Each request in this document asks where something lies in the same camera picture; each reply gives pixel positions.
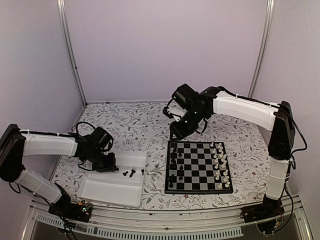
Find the floral tablecloth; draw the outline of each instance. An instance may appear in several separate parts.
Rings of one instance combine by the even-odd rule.
[[[259,202],[267,190],[270,160],[267,146],[252,123],[224,115],[213,115],[203,134],[192,134],[186,141],[221,141],[229,155],[234,192],[214,195],[165,194],[166,154],[169,125],[163,115],[164,103],[101,103],[85,108],[81,121],[103,127],[114,137],[112,149],[148,153],[141,209],[187,210],[212,209]],[[82,135],[90,134],[88,125],[80,125]],[[63,156],[52,181],[60,184],[74,201],[84,171],[80,161]]]

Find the wall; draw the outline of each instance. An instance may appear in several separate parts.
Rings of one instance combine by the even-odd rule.
[[[0,133],[10,123],[39,131],[68,131],[82,106],[64,44],[57,1],[0,2]],[[52,157],[24,159],[48,177]],[[31,194],[0,180],[0,239],[21,238]]]
[[[297,152],[290,190],[298,192],[315,239],[320,236],[320,2],[275,2],[270,37],[255,98],[292,106],[294,120],[308,142]],[[294,148],[302,147],[296,133]]]
[[[189,83],[247,95],[264,0],[66,0],[88,102],[169,100]]]

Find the white box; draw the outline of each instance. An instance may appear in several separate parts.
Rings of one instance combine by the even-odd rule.
[[[147,153],[136,151],[112,151],[119,171],[87,171],[82,179],[77,196],[86,201],[138,208],[141,203],[142,188]]]

